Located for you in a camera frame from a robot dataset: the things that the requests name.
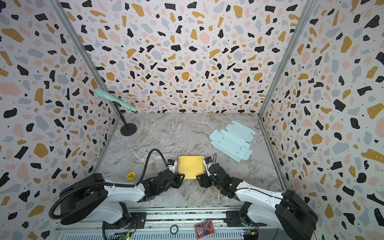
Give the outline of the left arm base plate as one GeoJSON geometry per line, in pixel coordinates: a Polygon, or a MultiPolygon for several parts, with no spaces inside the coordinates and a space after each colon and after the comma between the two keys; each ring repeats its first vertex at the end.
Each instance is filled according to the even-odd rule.
{"type": "Polygon", "coordinates": [[[146,223],[146,212],[133,212],[127,216],[123,216],[114,224],[103,223],[102,229],[104,230],[138,230],[143,229],[146,223]]]}

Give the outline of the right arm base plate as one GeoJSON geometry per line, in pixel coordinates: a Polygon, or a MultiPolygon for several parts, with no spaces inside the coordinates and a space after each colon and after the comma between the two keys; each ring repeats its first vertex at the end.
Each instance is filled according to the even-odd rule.
{"type": "Polygon", "coordinates": [[[266,224],[263,223],[246,223],[245,220],[243,220],[240,217],[239,211],[226,211],[226,217],[224,219],[224,222],[227,224],[228,227],[252,227],[255,228],[257,226],[259,227],[266,227],[266,224]]]}

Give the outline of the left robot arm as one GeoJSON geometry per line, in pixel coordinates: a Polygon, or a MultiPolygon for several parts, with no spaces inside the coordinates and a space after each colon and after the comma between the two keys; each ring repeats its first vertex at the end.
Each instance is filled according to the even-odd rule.
{"type": "Polygon", "coordinates": [[[67,187],[49,210],[49,217],[62,225],[81,221],[103,221],[110,229],[122,229],[133,224],[126,202],[148,202],[170,188],[181,187],[184,174],[169,169],[156,177],[129,185],[107,181],[96,173],[67,187]]]}

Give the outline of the yellow paper box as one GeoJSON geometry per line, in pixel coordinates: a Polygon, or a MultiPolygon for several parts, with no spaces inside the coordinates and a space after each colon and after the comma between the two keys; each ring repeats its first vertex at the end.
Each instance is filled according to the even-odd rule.
{"type": "Polygon", "coordinates": [[[205,173],[203,156],[180,156],[179,173],[185,175],[185,180],[195,180],[205,173]]]}

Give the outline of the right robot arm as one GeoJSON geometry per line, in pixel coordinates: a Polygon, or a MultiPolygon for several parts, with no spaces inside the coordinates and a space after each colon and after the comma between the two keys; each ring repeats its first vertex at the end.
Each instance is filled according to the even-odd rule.
{"type": "Polygon", "coordinates": [[[266,224],[283,230],[292,240],[310,240],[318,215],[294,191],[267,191],[239,178],[230,177],[219,164],[197,176],[201,187],[216,187],[229,199],[243,202],[239,211],[227,212],[229,226],[266,224]]]}

